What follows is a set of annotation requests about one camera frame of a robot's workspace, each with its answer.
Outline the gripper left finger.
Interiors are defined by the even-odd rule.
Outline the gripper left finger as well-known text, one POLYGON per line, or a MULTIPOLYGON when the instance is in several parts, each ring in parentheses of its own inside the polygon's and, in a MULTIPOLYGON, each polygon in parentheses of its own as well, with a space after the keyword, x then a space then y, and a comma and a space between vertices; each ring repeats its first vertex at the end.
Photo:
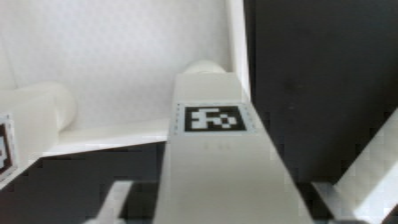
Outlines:
POLYGON ((125 218, 121 217, 121 212, 132 186, 132 181, 114 182, 98 211, 98 215, 82 224, 127 224, 125 218))

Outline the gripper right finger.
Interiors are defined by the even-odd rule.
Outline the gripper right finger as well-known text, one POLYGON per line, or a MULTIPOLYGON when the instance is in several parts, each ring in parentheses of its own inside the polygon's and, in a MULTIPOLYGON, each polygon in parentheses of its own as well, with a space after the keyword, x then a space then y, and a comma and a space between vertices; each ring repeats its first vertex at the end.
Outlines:
POLYGON ((335 185, 329 182, 313 182, 312 185, 333 215, 326 224, 368 224, 354 215, 354 210, 335 185))

